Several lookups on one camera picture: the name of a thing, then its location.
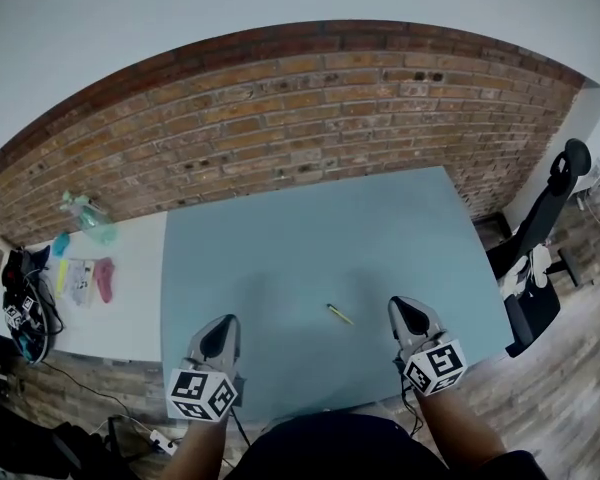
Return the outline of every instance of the electrical outlet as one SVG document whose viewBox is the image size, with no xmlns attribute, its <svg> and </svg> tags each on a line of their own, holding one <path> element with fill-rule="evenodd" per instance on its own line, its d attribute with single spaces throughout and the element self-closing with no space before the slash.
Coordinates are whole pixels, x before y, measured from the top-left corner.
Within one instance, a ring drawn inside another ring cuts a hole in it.
<svg viewBox="0 0 600 480">
<path fill-rule="evenodd" d="M 173 455 L 174 453 L 176 453 L 176 450 L 178 449 L 177 444 L 175 444 L 171 439 L 167 439 L 165 436 L 163 436 L 157 430 L 154 430 L 153 432 L 151 432 L 151 436 L 149 437 L 149 439 L 151 439 L 152 443 L 157 444 L 160 448 L 162 448 L 169 455 Z"/>
</svg>

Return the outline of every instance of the light blue table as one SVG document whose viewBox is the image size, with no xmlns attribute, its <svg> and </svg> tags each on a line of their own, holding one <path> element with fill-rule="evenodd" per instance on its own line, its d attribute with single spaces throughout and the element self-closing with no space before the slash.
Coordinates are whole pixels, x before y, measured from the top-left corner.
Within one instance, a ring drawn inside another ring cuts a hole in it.
<svg viewBox="0 0 600 480">
<path fill-rule="evenodd" d="M 435 308 L 469 363 L 513 338 L 467 210 L 442 168 L 356 178 L 170 212 L 162 279 L 165 384 L 191 336 L 242 326 L 245 420 L 394 396 L 392 295 Z M 331 303 L 353 326 L 331 313 Z"/>
</svg>

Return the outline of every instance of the chair backrest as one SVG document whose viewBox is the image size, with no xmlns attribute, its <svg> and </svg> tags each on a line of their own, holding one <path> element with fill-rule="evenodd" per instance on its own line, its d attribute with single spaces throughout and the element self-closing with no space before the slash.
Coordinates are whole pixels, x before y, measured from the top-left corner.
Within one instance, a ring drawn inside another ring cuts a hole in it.
<svg viewBox="0 0 600 480">
<path fill-rule="evenodd" d="M 547 188 L 538 196 L 516 234 L 487 252 L 497 279 L 504 276 L 522 256 L 547 239 L 578 177 L 587 174 L 589 169 L 591 155 L 587 146 L 578 139 L 567 141 L 564 151 L 551 165 Z"/>
</svg>

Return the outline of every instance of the cable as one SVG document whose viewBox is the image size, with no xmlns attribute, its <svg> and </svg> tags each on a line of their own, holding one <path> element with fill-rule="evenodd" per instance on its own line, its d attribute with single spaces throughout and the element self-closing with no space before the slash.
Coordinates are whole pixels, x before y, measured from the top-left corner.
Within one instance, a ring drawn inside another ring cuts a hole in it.
<svg viewBox="0 0 600 480">
<path fill-rule="evenodd" d="M 25 281 L 27 282 L 27 285 L 31 289 L 33 296 L 36 298 L 36 302 L 38 303 L 38 306 L 40 307 L 40 311 L 45 311 L 44 306 L 42 305 L 42 302 L 40 300 L 40 297 L 38 296 L 38 290 L 34 288 L 33 284 L 31 284 L 31 281 L 29 281 L 26 278 L 26 276 L 25 276 Z M 55 303 L 49 304 L 47 302 L 47 305 L 51 308 L 51 312 L 53 313 L 53 316 L 57 318 L 58 322 L 60 322 L 60 329 L 58 329 L 57 331 L 40 332 L 40 331 L 37 331 L 36 329 L 32 328 L 29 330 L 29 332 L 31 332 L 32 334 L 36 334 L 38 336 L 51 337 L 51 336 L 57 336 L 64 330 L 64 322 L 61 320 L 60 316 L 58 315 L 58 311 L 56 310 Z"/>
<path fill-rule="evenodd" d="M 251 443 L 249 442 L 249 439 L 247 438 L 247 434 L 245 433 L 244 429 L 242 428 L 242 425 L 240 425 L 240 420 L 238 420 L 238 417 L 236 416 L 236 411 L 233 410 L 233 407 L 231 407 L 231 416 L 233 416 L 233 419 L 236 420 L 236 425 L 238 426 L 238 431 L 242 435 L 242 438 L 244 439 L 245 443 L 247 443 L 247 446 L 249 448 L 251 448 Z"/>
<path fill-rule="evenodd" d="M 24 275 L 24 278 L 26 279 L 27 277 L 29 277 L 31 274 L 35 274 L 36 272 L 42 272 L 41 268 L 34 268 L 33 270 L 30 270 L 29 272 L 27 272 Z"/>
<path fill-rule="evenodd" d="M 110 416 L 110 418 L 127 418 L 129 421 L 137 424 L 138 426 L 140 426 L 143 430 L 145 430 L 146 432 L 149 432 L 149 435 L 151 435 L 151 430 L 148 429 L 147 427 L 145 427 L 142 423 L 140 423 L 137 419 L 135 418 L 130 418 L 129 416 L 127 416 L 126 414 L 114 414 L 113 416 Z M 107 423 L 107 421 L 109 421 L 109 418 L 107 418 L 106 420 L 104 420 L 102 423 L 100 423 L 100 425 L 98 425 L 98 428 L 96 428 L 93 432 L 91 432 L 91 434 L 95 434 L 96 432 L 98 432 L 98 430 L 100 430 L 105 423 Z"/>
<path fill-rule="evenodd" d="M 124 412 L 127 415 L 127 418 L 129 418 L 130 420 L 133 421 L 137 421 L 135 420 L 135 418 L 133 416 L 131 416 L 131 411 L 129 411 L 129 408 L 124 405 L 120 400 L 118 400 L 115 396 L 113 395 L 105 395 L 104 393 L 99 393 L 98 391 L 96 391 L 95 389 L 91 389 L 88 386 L 85 386 L 84 384 L 80 384 L 76 379 L 74 379 L 71 375 L 69 375 L 67 372 L 65 372 L 64 370 L 61 370 L 60 368 L 56 368 L 55 366 L 51 366 L 49 363 L 47 363 L 46 361 L 40 361 L 42 364 L 44 364 L 45 366 L 51 368 L 52 370 L 55 370 L 57 372 L 62 373 L 63 375 L 67 376 L 74 384 L 76 384 L 77 386 L 81 387 L 82 389 L 86 389 L 87 391 L 90 391 L 91 393 L 93 393 L 94 395 L 98 395 L 98 396 L 102 396 L 104 398 L 110 398 L 111 400 L 115 400 L 116 402 L 118 402 L 120 404 L 120 406 L 124 409 Z M 131 428 L 133 429 L 133 431 L 136 433 L 136 435 L 142 439 L 145 443 L 147 443 L 151 448 L 153 448 L 153 444 L 151 443 L 151 441 L 149 441 L 147 438 L 145 438 L 143 435 L 140 434 L 140 432 L 138 432 L 138 430 L 136 429 L 135 426 L 131 425 Z"/>
<path fill-rule="evenodd" d="M 400 398 L 402 398 L 402 403 L 404 404 L 405 409 L 407 409 L 407 411 L 409 411 L 415 418 L 415 420 L 413 422 L 413 429 L 411 430 L 411 432 L 409 434 L 410 437 L 413 437 L 423 427 L 424 423 L 420 419 L 420 416 L 418 416 L 418 411 L 409 402 L 407 402 L 407 391 L 409 391 L 410 389 L 413 389 L 413 388 L 411 386 L 405 387 L 403 376 L 400 376 L 400 382 L 402 385 L 402 392 L 400 393 Z"/>
</svg>

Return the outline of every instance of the table surface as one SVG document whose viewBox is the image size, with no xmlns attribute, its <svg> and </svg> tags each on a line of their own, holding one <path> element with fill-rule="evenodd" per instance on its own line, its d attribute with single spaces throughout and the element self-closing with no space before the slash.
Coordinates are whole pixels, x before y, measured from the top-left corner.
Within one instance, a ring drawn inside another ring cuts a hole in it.
<svg viewBox="0 0 600 480">
<path fill-rule="evenodd" d="M 161 312 L 166 381 L 191 336 L 234 313 L 242 330 L 245 420 L 394 396 L 398 344 L 386 309 L 393 295 L 435 308 L 471 364 L 513 340 L 480 240 L 442 168 L 169 212 Z"/>
<path fill-rule="evenodd" d="M 97 287 L 87 308 L 56 297 L 65 330 L 56 336 L 53 348 L 75 354 L 160 361 L 160 291 L 162 248 L 166 213 L 158 213 L 116 224 L 118 236 L 108 246 L 93 241 L 83 232 L 71 234 L 64 258 L 99 259 L 110 256 L 115 265 L 113 300 L 102 302 Z M 38 250 L 50 242 L 29 247 Z M 2 267 L 7 261 L 3 258 Z M 59 260 L 50 256 L 43 274 L 55 290 Z M 4 288 L 0 282 L 0 308 Z M 0 310 L 0 335 L 10 337 Z"/>
</svg>

